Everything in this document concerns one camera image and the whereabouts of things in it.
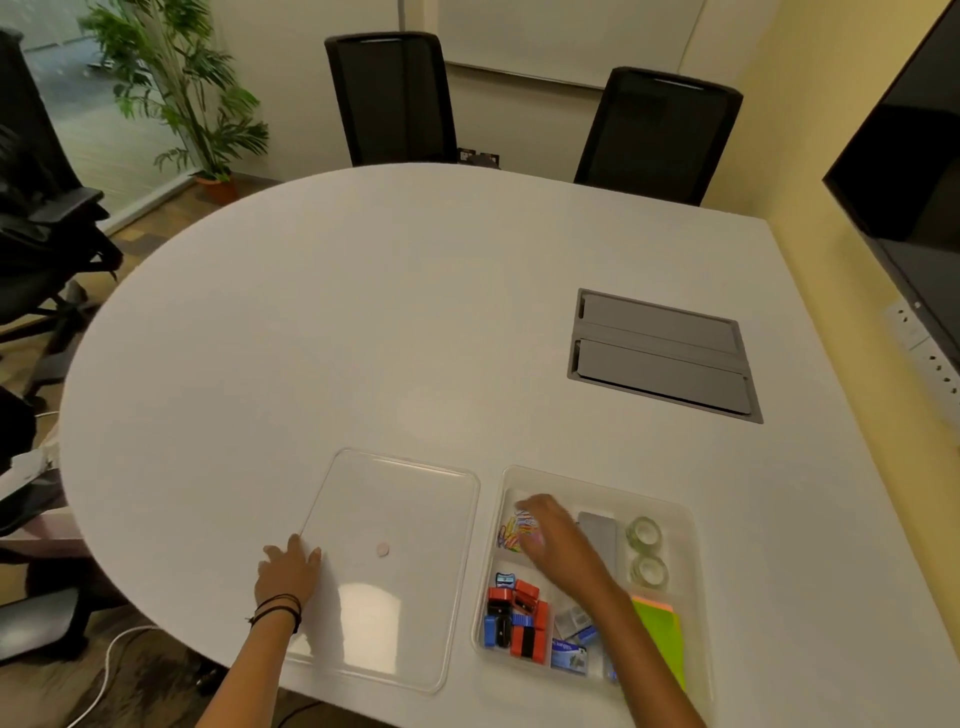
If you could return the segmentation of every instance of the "human hand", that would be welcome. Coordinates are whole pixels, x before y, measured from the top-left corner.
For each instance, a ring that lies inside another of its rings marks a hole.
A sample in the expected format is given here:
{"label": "human hand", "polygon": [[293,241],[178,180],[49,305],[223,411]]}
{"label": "human hand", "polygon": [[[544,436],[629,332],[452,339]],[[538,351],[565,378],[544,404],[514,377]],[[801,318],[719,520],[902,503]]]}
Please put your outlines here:
{"label": "human hand", "polygon": [[616,582],[584,532],[553,496],[530,496],[516,504],[540,525],[540,533],[520,536],[520,547],[544,576],[588,612]]}
{"label": "human hand", "polygon": [[295,533],[287,542],[286,551],[277,546],[264,546],[263,552],[267,554],[269,561],[261,561],[257,568],[260,576],[253,587],[256,603],[262,604],[271,596],[288,594],[300,600],[300,607],[305,607],[317,586],[320,550],[314,548],[307,557],[303,553],[300,536]]}

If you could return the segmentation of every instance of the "tape roll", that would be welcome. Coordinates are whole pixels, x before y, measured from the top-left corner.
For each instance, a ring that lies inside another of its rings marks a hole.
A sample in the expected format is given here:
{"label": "tape roll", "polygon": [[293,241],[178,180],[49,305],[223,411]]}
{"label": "tape roll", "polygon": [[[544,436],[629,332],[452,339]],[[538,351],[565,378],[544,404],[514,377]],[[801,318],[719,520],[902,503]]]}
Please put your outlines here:
{"label": "tape roll", "polygon": [[637,553],[655,554],[662,541],[663,534],[653,519],[640,516],[627,526],[627,543]]}
{"label": "tape roll", "polygon": [[630,580],[641,587],[664,589],[669,578],[666,564],[657,556],[638,554],[630,566]]}

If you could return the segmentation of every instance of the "yellow wall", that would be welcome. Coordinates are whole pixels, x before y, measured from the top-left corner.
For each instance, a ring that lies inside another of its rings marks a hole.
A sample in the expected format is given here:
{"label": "yellow wall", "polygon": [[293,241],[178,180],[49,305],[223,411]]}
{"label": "yellow wall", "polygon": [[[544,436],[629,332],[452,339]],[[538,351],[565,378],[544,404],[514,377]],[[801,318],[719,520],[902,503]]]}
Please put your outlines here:
{"label": "yellow wall", "polygon": [[821,179],[947,0],[783,0],[706,206],[766,218],[960,653],[960,454],[887,332],[897,291]]}

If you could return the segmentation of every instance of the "plant pot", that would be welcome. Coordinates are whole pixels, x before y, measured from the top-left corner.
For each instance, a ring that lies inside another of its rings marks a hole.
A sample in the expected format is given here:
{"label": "plant pot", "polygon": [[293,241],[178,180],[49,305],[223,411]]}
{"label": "plant pot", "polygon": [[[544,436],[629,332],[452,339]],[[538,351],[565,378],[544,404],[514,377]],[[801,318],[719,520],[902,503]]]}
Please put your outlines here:
{"label": "plant pot", "polygon": [[201,177],[200,175],[195,175],[194,180],[196,180],[206,191],[206,196],[209,197],[217,205],[229,205],[230,203],[235,203],[240,199],[240,195],[237,193],[237,185],[233,183],[233,177],[231,177],[227,182],[221,182],[220,180],[209,180],[206,177]]}

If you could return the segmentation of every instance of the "sticky note pad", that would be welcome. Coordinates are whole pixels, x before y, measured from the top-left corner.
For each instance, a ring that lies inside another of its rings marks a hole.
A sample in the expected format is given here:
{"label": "sticky note pad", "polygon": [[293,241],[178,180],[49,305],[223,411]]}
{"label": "sticky note pad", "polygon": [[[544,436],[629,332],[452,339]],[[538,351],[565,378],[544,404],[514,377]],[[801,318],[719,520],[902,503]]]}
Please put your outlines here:
{"label": "sticky note pad", "polygon": [[665,604],[647,599],[634,598],[634,611],[647,628],[650,637],[660,651],[680,687],[686,690],[684,677],[684,633],[680,629],[680,618]]}

